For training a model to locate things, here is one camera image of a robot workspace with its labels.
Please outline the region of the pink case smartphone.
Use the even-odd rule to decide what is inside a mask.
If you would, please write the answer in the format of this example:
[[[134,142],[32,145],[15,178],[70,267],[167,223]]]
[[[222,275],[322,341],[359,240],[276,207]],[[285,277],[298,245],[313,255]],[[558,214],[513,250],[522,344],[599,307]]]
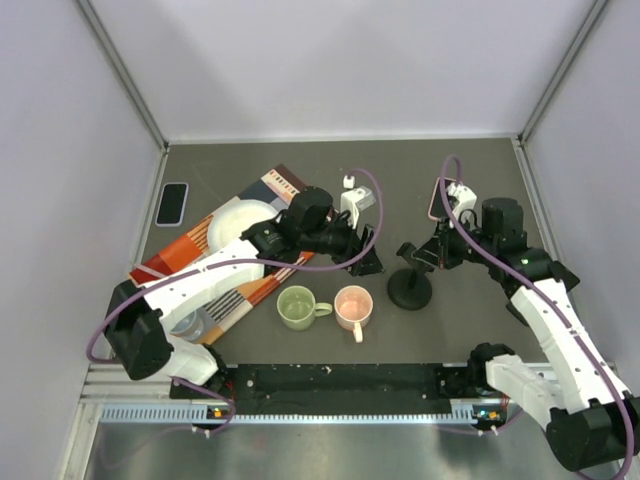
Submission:
[[[455,184],[455,180],[452,179],[452,178],[446,178],[444,180],[444,183],[445,183],[445,188],[444,188],[445,197],[446,198],[447,197],[452,197],[448,193],[448,188],[449,188],[449,186],[451,184]],[[434,221],[438,221],[438,210],[437,210],[438,198],[442,199],[442,193],[441,193],[441,188],[440,188],[440,178],[436,179],[436,182],[435,182],[435,185],[434,185],[434,189],[433,189],[433,194],[432,194],[431,201],[430,201],[430,204],[429,204],[429,209],[428,209],[428,217],[431,220],[434,220]]]

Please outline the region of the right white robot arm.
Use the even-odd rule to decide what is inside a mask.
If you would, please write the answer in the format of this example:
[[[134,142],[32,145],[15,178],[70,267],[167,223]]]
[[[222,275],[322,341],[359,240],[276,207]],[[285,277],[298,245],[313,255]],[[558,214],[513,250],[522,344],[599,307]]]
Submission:
[[[483,343],[470,354],[467,384],[476,394],[499,391],[513,399],[543,430],[552,453],[577,472],[639,452],[639,398],[596,351],[568,293],[579,282],[541,248],[527,243],[523,209],[511,198],[490,198],[476,214],[471,201],[449,200],[460,225],[441,217],[422,246],[402,244],[408,266],[392,275],[389,297],[413,296],[420,309],[431,298],[425,275],[463,262],[487,267],[508,298],[508,311],[529,327],[557,380],[550,382],[504,344]]]

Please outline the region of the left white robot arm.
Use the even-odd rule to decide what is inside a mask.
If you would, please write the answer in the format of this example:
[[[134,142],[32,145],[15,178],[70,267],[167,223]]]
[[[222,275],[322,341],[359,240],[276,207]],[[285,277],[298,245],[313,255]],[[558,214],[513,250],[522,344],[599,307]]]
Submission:
[[[228,291],[288,268],[303,252],[325,254],[351,275],[379,273],[382,264],[371,226],[357,228],[360,213],[375,202],[367,187],[342,193],[340,207],[318,187],[294,195],[288,208],[254,223],[238,238],[190,268],[137,287],[130,281],[113,292],[104,335],[128,377],[178,377],[205,396],[226,387],[227,374],[216,353],[172,335],[174,327]]]

